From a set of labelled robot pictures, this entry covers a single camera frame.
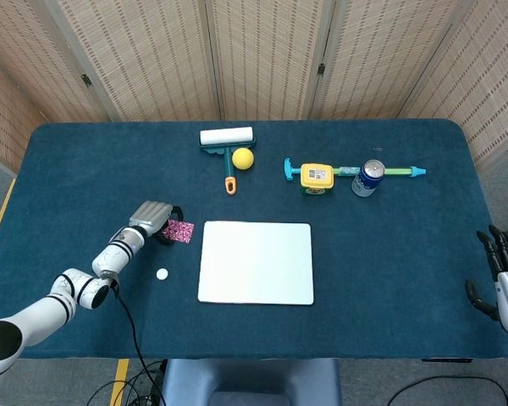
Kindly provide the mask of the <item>black grey left robot hand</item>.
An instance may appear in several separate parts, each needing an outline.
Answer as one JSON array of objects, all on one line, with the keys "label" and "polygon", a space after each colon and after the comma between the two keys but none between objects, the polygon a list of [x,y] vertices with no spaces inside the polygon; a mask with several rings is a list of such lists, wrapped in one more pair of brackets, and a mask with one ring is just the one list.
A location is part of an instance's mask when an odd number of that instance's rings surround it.
[{"label": "black grey left robot hand", "polygon": [[177,221],[184,220],[180,206],[147,200],[130,217],[129,226],[139,231],[144,238],[153,237],[160,244],[173,245],[174,241],[163,235],[171,217],[176,217]]}]

